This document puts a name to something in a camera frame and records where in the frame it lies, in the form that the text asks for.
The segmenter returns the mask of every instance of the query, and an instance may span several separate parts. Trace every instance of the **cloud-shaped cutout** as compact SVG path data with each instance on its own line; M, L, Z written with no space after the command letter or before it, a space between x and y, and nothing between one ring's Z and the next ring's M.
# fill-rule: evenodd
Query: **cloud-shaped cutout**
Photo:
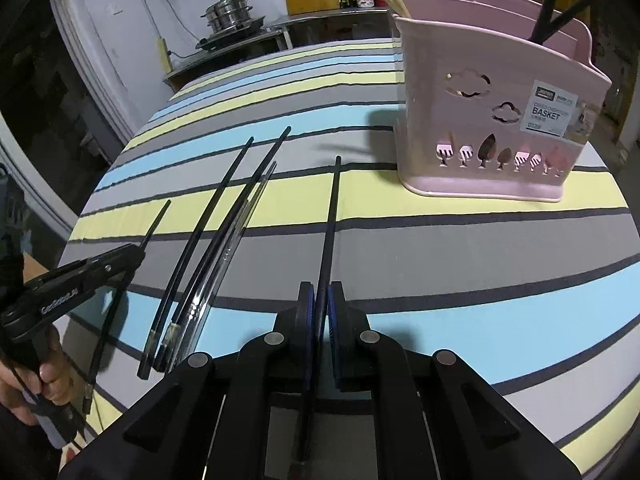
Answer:
M502 124L513 124L517 123L522 114L520 110L518 110L513 103L509 101L503 102L501 105L494 106L491 108L493 115L491 116L493 120L499 121Z
M491 81L487 76L472 68L465 68L460 72L447 74L444 81L447 85L447 92L467 99L487 95L491 85Z

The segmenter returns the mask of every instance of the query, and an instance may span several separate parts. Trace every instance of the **hand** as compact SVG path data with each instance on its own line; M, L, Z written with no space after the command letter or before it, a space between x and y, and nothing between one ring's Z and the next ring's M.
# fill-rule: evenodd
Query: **hand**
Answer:
M47 328L47 338L49 354L40 365L40 377L23 366L14 364L14 367L34 394L42 394L46 399L61 406L71 400L74 382L68 359L60 346L58 330L53 325ZM18 420L28 426L35 426L38 421L25 403L21 391L22 387L12 371L0 362L0 404Z

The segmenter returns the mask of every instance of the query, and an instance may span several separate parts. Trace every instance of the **pink plastic basket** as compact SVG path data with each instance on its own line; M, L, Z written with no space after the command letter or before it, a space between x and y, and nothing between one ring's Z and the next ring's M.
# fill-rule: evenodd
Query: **pink plastic basket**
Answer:
M404 0L398 172L431 196L557 202L611 82L578 20L527 41L531 0Z

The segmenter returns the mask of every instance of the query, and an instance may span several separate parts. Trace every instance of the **screw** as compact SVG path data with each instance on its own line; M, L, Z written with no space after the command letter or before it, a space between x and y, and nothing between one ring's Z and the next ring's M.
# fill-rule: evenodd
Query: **screw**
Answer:
M266 336L264 336L264 342L267 345L279 345L284 341L284 336L280 332L269 332Z
M363 343L377 343L380 341L380 334L375 330L365 330L360 334L360 339Z
M187 359L187 363L191 368L203 367L209 361L209 357L204 352L198 352L197 354L191 354Z
M436 354L436 359L441 365L451 366L456 362L456 355L450 350L441 350Z

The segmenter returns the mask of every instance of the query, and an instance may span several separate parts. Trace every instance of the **striped tablecloth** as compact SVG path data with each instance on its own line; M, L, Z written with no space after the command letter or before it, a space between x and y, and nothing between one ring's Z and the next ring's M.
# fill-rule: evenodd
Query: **striped tablecloth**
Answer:
M290 125L199 348L213 356L237 351L271 329L301 281L317 281L332 165L341 155L332 278L342 281L347 300L406 348L460 354L586 477L606 464L640 408L640 303L633 296L640 241L622 194L590 145L559 203L408 192L396 174L392 133L403 99L398 68L387 40L252 60L185 87L129 143L63 255L64 263L141 240L172 199L98 375L100 420L96 410L89 419L98 430L159 379L136 377L146 334L186 239L239 146L255 137L181 287L244 180ZM81 370L110 294L105 288L60 322ZM337 395L327 385L321 397ZM320 405L316 478L376 476L372 421L351 405L360 404ZM294 412L280 410L272 424L281 420L287 433ZM290 448L280 447L270 448L272 478L286 477Z

